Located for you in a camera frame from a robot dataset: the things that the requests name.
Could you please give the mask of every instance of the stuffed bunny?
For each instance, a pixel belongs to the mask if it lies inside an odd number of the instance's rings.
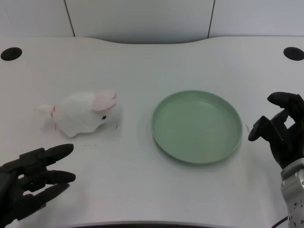
[[[49,113],[68,137],[94,131],[109,120],[109,111],[116,105],[116,92],[83,92],[68,96],[57,105],[44,104],[38,111]]]

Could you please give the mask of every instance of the bunny ear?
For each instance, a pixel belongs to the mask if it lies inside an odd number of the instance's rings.
[[[116,98],[116,92],[113,90],[105,90],[102,92],[97,93],[98,97],[104,97],[104,98],[108,98],[108,99],[115,99]]]
[[[106,99],[104,97],[97,96],[93,101],[92,110],[95,112],[104,112],[110,110],[116,105],[113,100]]]

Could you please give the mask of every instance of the wall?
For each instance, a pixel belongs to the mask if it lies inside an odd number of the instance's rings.
[[[0,37],[65,37],[74,31],[122,43],[183,43],[304,36],[303,12],[304,0],[0,0]]]
[[[73,36],[63,0],[0,0],[0,36]]]

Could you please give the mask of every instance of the cable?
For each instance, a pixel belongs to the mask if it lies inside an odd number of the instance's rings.
[[[278,221],[277,223],[275,223],[271,228],[276,228],[279,225],[281,225],[283,222],[285,222],[287,220],[287,216],[284,219],[281,219],[280,221]]]

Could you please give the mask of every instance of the table surface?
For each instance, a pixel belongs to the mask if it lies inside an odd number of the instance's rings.
[[[0,39],[1,163],[36,148],[73,143],[50,166],[76,174],[47,207],[10,227],[72,227],[119,221],[174,221],[213,227],[267,228],[286,216],[280,167],[262,139],[247,141],[253,123],[279,107],[276,91],[303,93],[304,61],[283,55],[304,50],[303,37],[222,37],[188,44],[128,45],[92,38]],[[115,123],[67,138],[34,113],[81,91],[117,91]],[[212,165],[172,159],[155,145],[151,116],[166,96],[203,90],[229,101],[243,122],[240,151]]]

